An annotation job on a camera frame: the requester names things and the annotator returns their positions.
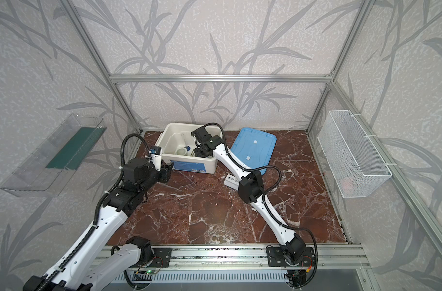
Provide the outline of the large white ceramic dish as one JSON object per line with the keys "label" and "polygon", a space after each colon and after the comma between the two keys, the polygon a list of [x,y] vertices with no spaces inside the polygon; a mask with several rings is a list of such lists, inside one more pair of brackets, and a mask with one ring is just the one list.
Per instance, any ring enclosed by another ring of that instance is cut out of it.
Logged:
{"label": "large white ceramic dish", "polygon": [[175,151],[175,155],[179,156],[185,156],[187,154],[188,150],[186,147],[178,147]]}

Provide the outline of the white plastic storage bin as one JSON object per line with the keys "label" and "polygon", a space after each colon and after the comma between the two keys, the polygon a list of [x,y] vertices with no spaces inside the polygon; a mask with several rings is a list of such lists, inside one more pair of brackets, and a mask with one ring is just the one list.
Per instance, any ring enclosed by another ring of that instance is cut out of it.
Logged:
{"label": "white plastic storage bin", "polygon": [[217,159],[209,156],[199,158],[195,156],[195,137],[191,133],[201,127],[196,124],[172,122],[160,134],[156,145],[162,148],[162,160],[166,164],[173,163],[174,170],[214,174]]}

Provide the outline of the blue plastic bin lid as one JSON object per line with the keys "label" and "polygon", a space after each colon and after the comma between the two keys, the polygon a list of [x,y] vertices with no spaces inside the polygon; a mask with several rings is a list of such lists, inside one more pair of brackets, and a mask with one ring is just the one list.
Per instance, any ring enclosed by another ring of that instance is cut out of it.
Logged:
{"label": "blue plastic bin lid", "polygon": [[230,150],[241,162],[255,169],[269,165],[276,141],[273,134],[244,127]]}

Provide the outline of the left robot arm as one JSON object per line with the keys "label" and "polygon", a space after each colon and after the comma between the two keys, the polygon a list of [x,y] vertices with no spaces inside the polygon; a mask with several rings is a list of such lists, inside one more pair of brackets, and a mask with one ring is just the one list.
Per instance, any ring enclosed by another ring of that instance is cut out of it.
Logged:
{"label": "left robot arm", "polygon": [[116,230],[148,200],[148,191],[170,180],[173,165],[163,164],[161,147],[145,148],[142,158],[120,158],[119,178],[100,198],[88,229],[43,276],[32,276],[23,286],[25,291],[101,291],[128,268],[153,263],[156,256],[150,241],[134,236],[91,268]]}

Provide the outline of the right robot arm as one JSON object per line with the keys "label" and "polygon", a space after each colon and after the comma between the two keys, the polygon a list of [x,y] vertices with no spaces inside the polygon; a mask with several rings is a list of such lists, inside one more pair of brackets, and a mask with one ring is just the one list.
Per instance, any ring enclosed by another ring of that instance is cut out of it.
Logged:
{"label": "right robot arm", "polygon": [[[221,131],[221,135],[212,135],[208,133],[206,129],[209,126],[216,126],[222,129],[221,125],[210,122],[191,132],[191,136],[194,138],[196,144],[194,149],[195,156],[199,158],[212,156],[220,161],[234,175],[239,182],[237,192],[240,199],[251,205],[273,231],[280,249],[284,254],[285,261],[290,266],[299,265],[305,257],[307,246],[300,237],[299,232],[309,234],[313,242],[314,253],[309,256],[311,262],[308,268],[315,268],[317,266],[317,242],[313,233],[307,228],[287,225],[267,197],[267,193],[281,182],[281,170],[276,166],[270,165],[253,169],[248,167],[240,162],[237,156],[229,149],[224,131]],[[260,172],[263,169],[273,169],[278,174],[277,181],[268,189],[264,186]]]}

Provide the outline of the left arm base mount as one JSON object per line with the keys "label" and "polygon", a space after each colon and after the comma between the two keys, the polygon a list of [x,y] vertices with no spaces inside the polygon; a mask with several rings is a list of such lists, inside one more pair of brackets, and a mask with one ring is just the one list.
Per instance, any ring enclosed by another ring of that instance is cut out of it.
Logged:
{"label": "left arm base mount", "polygon": [[134,265],[137,268],[168,268],[170,265],[172,248],[169,247],[157,247],[152,249],[153,254],[149,259],[140,261]]}

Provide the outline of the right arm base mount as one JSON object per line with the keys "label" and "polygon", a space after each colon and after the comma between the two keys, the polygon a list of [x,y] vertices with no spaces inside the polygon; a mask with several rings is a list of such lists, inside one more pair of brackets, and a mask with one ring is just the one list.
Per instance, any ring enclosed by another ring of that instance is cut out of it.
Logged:
{"label": "right arm base mount", "polygon": [[269,267],[305,267],[307,269],[316,265],[316,254],[313,247],[305,247],[299,255],[294,255],[281,247],[268,245],[265,248]]}

